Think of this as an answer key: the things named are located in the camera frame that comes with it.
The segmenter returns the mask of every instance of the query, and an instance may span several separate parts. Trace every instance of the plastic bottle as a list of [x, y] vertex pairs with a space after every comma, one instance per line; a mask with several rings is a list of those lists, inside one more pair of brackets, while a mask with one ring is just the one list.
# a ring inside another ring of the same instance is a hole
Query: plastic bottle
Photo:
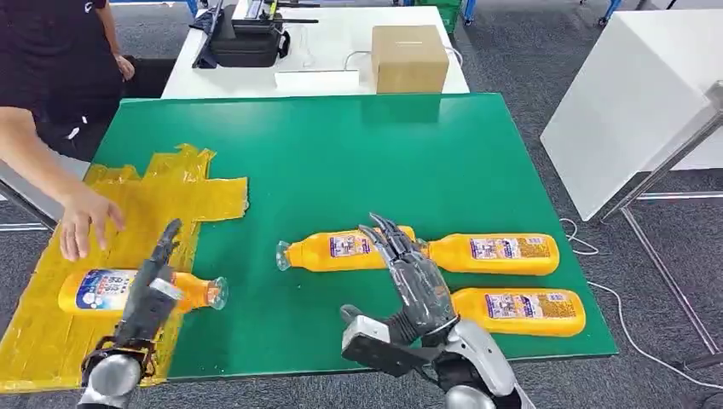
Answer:
[[452, 294], [452, 304], [489, 332], [572, 337], [585, 328], [582, 302], [568, 290], [465, 288]]
[[437, 266], [454, 273], [546, 275], [560, 263], [555, 239], [546, 234], [456, 233], [420, 243]]
[[[58, 304], [69, 314], [120, 317], [137, 270], [93, 269], [79, 271], [67, 277]], [[228, 300], [228, 284], [224, 277], [213, 281], [196, 278], [190, 273], [175, 272], [173, 285], [183, 291], [176, 311], [187, 313], [195, 308], [221, 309]]]
[[[411, 227], [399, 228], [415, 240]], [[276, 246], [276, 265], [281, 271], [301, 267], [316, 272], [386, 267], [372, 241], [359, 230], [312, 234], [292, 245], [281, 241]]]

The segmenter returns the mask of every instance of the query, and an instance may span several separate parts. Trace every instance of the black pants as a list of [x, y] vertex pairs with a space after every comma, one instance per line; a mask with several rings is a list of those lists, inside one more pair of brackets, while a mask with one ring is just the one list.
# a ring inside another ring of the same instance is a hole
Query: black pants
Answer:
[[[126, 57], [136, 69], [136, 75], [124, 83], [124, 98], [160, 98], [171, 75], [175, 60]], [[119, 101], [108, 104], [118, 105]], [[87, 124], [54, 124], [36, 120], [38, 136], [54, 151], [71, 158], [89, 162], [101, 145], [113, 115], [91, 118]]]

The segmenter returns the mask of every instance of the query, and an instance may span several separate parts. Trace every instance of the bottle label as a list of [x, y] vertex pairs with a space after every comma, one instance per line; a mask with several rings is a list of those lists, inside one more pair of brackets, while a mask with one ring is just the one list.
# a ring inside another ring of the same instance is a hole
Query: bottle label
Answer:
[[550, 249], [545, 238], [470, 239], [472, 258], [475, 260], [519, 259], [549, 257]]
[[572, 318], [575, 306], [561, 293], [543, 294], [486, 294], [489, 318]]
[[340, 234], [329, 239], [329, 251], [332, 257], [355, 256], [370, 253], [372, 246], [364, 233]]
[[80, 309], [123, 310], [136, 270], [90, 270], [80, 283], [75, 305]]

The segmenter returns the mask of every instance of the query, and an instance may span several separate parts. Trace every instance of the green crate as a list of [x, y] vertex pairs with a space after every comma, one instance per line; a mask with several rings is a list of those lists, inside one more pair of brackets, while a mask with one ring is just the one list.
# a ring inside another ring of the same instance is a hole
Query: green crate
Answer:
[[439, 15], [442, 17], [442, 23], [447, 33], [454, 32], [454, 26], [457, 25], [457, 15], [460, 14], [460, 6], [437, 6]]
[[461, 0], [414, 0], [415, 6], [437, 6], [437, 7], [456, 7], [462, 4]]

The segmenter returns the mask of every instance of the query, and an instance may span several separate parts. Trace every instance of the gray carpet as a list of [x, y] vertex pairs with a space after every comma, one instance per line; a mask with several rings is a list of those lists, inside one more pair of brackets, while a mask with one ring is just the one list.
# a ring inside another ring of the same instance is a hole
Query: gray carpet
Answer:
[[[626, 2], [623, 9], [635, 3]], [[551, 201], [560, 216], [573, 219], [574, 207], [539, 136], [594, 45], [600, 33], [596, 21], [606, 6], [601, 0], [589, 0], [583, 6], [576, 0], [480, 0], [475, 23], [459, 25], [454, 34], [465, 57], [463, 69], [471, 89], [504, 95]], [[174, 56], [188, 23], [188, 11], [182, 5], [120, 7], [114, 13], [124, 51], [140, 56]], [[723, 189], [720, 171], [676, 174], [659, 187], [713, 188]], [[0, 204], [0, 222], [7, 221], [11, 211]], [[692, 202], [637, 204], [634, 212], [712, 335], [723, 343], [720, 207]], [[642, 348], [667, 361], [704, 352], [621, 217], [607, 226], [585, 225], [580, 235], [601, 250], [598, 256], [580, 257], [585, 274], [620, 293], [628, 327]], [[0, 234], [0, 256], [5, 260], [0, 266], [0, 331], [9, 322], [47, 239], [46, 233]], [[622, 335], [614, 297], [595, 293], [620, 354], [607, 359], [513, 364], [539, 408], [697, 407], [713, 392], [634, 352]], [[723, 381], [721, 368], [693, 375], [706, 382]], [[3, 395], [0, 407], [65, 408], [72, 407], [77, 397], [76, 391]], [[395, 379], [371, 373], [167, 384], [138, 393], [135, 407], [439, 408], [441, 402], [441, 394], [415, 375]], [[711, 400], [705, 407], [723, 407], [723, 399]]]

